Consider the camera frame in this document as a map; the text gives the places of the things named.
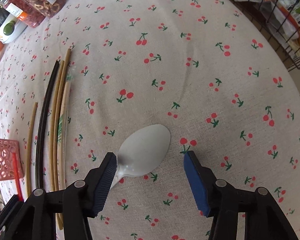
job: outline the tablecloth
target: tablecloth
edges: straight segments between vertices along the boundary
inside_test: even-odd
[[[172,136],[157,169],[110,191],[89,220],[94,239],[208,239],[212,220],[197,209],[183,170],[187,150],[235,187],[268,188],[300,238],[300,96],[266,39],[231,2],[68,0],[11,43],[0,63],[0,138],[20,142],[25,165],[39,102],[32,189],[40,109],[54,61],[68,48],[67,185],[142,127],[160,123]],[[47,126],[47,191],[49,134]],[[5,201],[16,192],[12,181],[0,187]],[[243,232],[240,214],[238,239]]]

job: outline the spoon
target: spoon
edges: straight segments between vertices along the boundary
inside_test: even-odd
[[[165,126],[153,124],[130,135],[121,145],[118,168],[111,188],[123,177],[139,177],[150,173],[163,161],[171,135]]]

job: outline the black wire basket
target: black wire basket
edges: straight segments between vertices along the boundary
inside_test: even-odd
[[[230,1],[268,40],[288,71],[300,69],[300,0]]]

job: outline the spoon handle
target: spoon handle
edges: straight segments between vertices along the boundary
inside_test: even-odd
[[[114,178],[113,178],[113,181],[112,181],[110,189],[112,189],[114,187],[114,185],[117,184],[120,181],[120,179],[122,179],[122,178],[123,178],[123,176],[122,175],[118,175],[118,171],[117,171],[115,173],[115,175],[114,175]]]

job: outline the black chopstick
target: black chopstick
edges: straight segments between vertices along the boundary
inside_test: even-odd
[[[44,137],[46,131],[48,109],[51,100],[51,95],[54,87],[54,83],[58,74],[59,62],[56,61],[51,77],[48,83],[46,94],[43,100],[39,128],[38,128],[38,138],[37,138],[37,148],[35,155],[35,186],[36,188],[43,188],[43,147],[44,147]]]

